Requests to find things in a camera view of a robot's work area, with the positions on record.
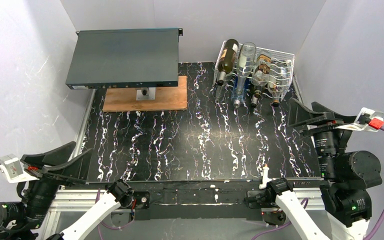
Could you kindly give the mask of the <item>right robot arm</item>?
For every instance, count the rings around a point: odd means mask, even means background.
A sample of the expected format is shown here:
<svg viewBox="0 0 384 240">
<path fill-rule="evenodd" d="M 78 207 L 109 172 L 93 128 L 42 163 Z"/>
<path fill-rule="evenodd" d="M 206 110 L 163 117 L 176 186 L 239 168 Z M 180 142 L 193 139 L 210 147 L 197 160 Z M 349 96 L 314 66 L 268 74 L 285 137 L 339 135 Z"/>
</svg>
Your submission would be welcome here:
<svg viewBox="0 0 384 240">
<path fill-rule="evenodd" d="M 368 189 L 382 184 L 380 160 L 367 150 L 347 152 L 353 132 L 378 132 L 384 113 L 363 107 L 357 115 L 342 115 L 314 101 L 306 107 L 289 101 L 288 125 L 305 126 L 304 136 L 313 138 L 323 178 L 319 186 L 334 240 L 362 240 L 372 217 Z M 323 233 L 298 199 L 293 184 L 285 178 L 263 179 L 244 202 L 251 209 L 279 208 L 303 240 L 325 240 Z"/>
</svg>

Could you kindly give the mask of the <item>clear bottle black cap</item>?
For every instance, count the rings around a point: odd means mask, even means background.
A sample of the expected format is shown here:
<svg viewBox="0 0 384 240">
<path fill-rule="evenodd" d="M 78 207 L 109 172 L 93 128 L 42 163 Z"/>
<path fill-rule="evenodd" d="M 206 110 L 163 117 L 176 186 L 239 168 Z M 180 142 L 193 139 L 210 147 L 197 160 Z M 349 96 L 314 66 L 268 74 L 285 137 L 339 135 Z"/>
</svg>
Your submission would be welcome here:
<svg viewBox="0 0 384 240">
<path fill-rule="evenodd" d="M 251 83 L 263 86 L 263 90 L 268 84 L 271 70 L 271 55 L 263 51 L 255 60 Z"/>
</svg>

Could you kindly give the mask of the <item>grey network switch box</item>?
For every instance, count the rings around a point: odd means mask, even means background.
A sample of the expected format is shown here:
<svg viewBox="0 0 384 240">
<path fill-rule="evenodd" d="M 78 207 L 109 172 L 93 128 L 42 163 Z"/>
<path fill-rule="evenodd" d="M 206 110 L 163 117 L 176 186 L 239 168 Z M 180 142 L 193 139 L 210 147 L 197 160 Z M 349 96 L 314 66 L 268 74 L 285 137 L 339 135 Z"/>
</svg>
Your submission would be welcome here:
<svg viewBox="0 0 384 240">
<path fill-rule="evenodd" d="M 76 34 L 65 81 L 72 90 L 179 84 L 182 28 L 81 30 Z"/>
</svg>

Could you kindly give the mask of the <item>aluminium frame rail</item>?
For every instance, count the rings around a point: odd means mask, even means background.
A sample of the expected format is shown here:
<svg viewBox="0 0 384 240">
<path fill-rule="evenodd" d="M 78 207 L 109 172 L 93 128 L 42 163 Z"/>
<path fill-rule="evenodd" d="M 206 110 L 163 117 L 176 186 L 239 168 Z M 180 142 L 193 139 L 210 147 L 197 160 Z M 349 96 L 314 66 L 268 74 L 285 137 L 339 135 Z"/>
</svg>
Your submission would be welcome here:
<svg viewBox="0 0 384 240">
<path fill-rule="evenodd" d="M 93 89 L 89 94 L 85 112 L 80 124 L 80 129 L 77 132 L 75 138 L 76 147 L 72 157 L 78 155 L 82 150 L 95 92 L 96 91 Z M 38 239 L 45 240 L 56 233 L 58 230 L 60 216 L 63 212 L 88 211 L 94 204 L 94 192 L 95 191 L 93 189 L 68 189 L 64 186 L 61 186 L 56 193 L 55 202 L 51 204 L 47 216 L 45 217 L 44 223 L 40 228 L 41 234 Z"/>
</svg>

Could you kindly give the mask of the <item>wooden board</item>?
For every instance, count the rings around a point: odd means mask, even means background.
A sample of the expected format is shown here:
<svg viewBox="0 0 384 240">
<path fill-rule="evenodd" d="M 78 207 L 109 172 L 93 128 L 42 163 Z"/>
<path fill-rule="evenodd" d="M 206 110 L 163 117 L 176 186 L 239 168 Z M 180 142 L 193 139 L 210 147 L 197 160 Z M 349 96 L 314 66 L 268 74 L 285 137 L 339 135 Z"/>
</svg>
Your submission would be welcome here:
<svg viewBox="0 0 384 240">
<path fill-rule="evenodd" d="M 156 87 L 155 100 L 136 100 L 138 88 L 109 88 L 104 112 L 171 111 L 188 107 L 187 77 L 178 77 L 178 86 Z"/>
</svg>

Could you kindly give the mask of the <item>blue rectangular glass bottle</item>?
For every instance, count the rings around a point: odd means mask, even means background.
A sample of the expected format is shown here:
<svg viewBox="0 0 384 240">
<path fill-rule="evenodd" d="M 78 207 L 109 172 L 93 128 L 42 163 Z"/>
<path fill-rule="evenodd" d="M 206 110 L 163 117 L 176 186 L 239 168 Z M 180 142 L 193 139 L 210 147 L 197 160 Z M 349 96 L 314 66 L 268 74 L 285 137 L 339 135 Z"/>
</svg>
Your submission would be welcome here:
<svg viewBox="0 0 384 240">
<path fill-rule="evenodd" d="M 242 77 L 237 77 L 235 81 L 235 85 L 232 90 L 231 99 L 233 106 L 238 108 L 244 99 L 244 91 L 245 91 L 245 79 Z"/>
</svg>

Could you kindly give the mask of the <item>clear glass bottle tall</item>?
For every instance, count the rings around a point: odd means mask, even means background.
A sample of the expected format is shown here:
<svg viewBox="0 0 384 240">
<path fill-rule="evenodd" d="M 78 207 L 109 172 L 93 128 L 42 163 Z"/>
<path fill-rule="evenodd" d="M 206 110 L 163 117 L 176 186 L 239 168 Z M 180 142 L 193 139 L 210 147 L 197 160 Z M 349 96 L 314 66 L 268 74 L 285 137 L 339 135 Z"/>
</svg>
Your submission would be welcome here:
<svg viewBox="0 0 384 240">
<path fill-rule="evenodd" d="M 256 50 L 256 46 L 253 42 L 245 42 L 240 49 L 238 61 L 236 63 L 236 74 L 237 77 L 244 78 L 245 83 L 253 69 Z"/>
</svg>

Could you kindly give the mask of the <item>dark wine bottle white label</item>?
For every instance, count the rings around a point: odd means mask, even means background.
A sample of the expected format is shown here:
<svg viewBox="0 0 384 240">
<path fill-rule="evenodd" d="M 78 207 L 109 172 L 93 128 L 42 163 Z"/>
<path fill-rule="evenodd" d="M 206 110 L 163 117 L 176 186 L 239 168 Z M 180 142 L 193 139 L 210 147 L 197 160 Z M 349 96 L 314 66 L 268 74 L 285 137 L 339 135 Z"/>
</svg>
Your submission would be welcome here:
<svg viewBox="0 0 384 240">
<path fill-rule="evenodd" d="M 225 42 L 217 65 L 219 76 L 216 80 L 216 84 L 218 86 L 222 86 L 224 84 L 226 75 L 232 71 L 238 48 L 239 43 L 236 39 L 231 38 Z"/>
</svg>

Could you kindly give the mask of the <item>dark green bottle silver neck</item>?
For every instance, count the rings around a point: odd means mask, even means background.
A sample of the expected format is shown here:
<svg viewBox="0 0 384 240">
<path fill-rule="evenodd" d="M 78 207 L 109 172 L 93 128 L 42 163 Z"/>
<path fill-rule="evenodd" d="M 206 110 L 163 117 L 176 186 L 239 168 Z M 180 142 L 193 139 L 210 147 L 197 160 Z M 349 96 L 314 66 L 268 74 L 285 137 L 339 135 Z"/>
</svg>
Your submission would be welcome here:
<svg viewBox="0 0 384 240">
<path fill-rule="evenodd" d="M 251 83 L 250 85 L 250 91 L 251 91 L 251 103 L 250 106 L 252 108 L 256 108 L 260 98 L 262 97 L 264 87 L 261 85 L 255 85 Z"/>
</svg>

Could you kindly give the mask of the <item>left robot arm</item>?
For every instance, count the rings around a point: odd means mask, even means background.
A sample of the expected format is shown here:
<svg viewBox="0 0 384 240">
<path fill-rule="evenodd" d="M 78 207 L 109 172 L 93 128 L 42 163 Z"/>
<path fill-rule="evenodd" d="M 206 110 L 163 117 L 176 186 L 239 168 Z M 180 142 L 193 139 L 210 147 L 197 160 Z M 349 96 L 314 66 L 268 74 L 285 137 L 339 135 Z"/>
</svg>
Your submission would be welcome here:
<svg viewBox="0 0 384 240">
<path fill-rule="evenodd" d="M 60 187 L 85 184 L 92 151 L 73 156 L 74 141 L 44 153 L 0 158 L 0 173 L 12 184 L 20 201 L 0 202 L 0 240 L 35 240 Z M 119 179 L 75 223 L 50 236 L 52 240 L 83 240 L 118 208 L 134 203 L 134 190 Z"/>
</svg>

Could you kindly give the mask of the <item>white plastic peg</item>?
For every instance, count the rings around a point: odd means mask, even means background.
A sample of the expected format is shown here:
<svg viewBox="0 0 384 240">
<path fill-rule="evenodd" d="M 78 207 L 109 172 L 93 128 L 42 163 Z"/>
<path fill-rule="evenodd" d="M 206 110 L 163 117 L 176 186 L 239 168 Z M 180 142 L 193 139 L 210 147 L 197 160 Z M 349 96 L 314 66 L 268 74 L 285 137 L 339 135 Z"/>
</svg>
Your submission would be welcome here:
<svg viewBox="0 0 384 240">
<path fill-rule="evenodd" d="M 263 167 L 262 167 L 262 179 L 261 179 L 261 184 L 258 185 L 258 188 L 260 190 L 263 190 L 267 187 L 267 183 L 270 182 L 272 179 L 269 178 L 269 170 L 270 168 L 268 167 L 267 164 L 265 164 Z"/>
</svg>

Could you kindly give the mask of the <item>clear glass bottle gold label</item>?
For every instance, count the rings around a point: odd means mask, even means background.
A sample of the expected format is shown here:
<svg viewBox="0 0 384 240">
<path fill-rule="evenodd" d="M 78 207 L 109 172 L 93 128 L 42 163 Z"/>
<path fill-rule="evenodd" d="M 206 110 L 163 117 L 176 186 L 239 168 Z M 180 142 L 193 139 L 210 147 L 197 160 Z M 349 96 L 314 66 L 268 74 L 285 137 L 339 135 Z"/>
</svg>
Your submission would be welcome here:
<svg viewBox="0 0 384 240">
<path fill-rule="evenodd" d="M 224 94 L 225 94 L 225 91 L 226 91 L 226 87 L 228 86 L 228 84 L 230 83 L 232 79 L 232 76 L 229 74 L 226 79 L 224 80 L 224 83 L 223 85 L 218 85 L 216 84 L 216 87 L 215 87 L 215 96 L 214 96 L 214 100 L 216 103 L 221 103 L 224 99 Z"/>
</svg>

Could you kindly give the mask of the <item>metal stand post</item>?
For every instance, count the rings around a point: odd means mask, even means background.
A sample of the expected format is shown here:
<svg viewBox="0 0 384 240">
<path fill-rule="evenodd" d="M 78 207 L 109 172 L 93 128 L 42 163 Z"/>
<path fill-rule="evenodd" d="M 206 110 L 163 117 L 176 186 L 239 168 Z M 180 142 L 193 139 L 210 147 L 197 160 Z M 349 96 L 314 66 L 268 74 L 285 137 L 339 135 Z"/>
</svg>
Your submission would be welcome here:
<svg viewBox="0 0 384 240">
<path fill-rule="evenodd" d="M 156 98 L 155 87 L 141 87 L 136 90 L 137 101 L 153 101 Z"/>
</svg>

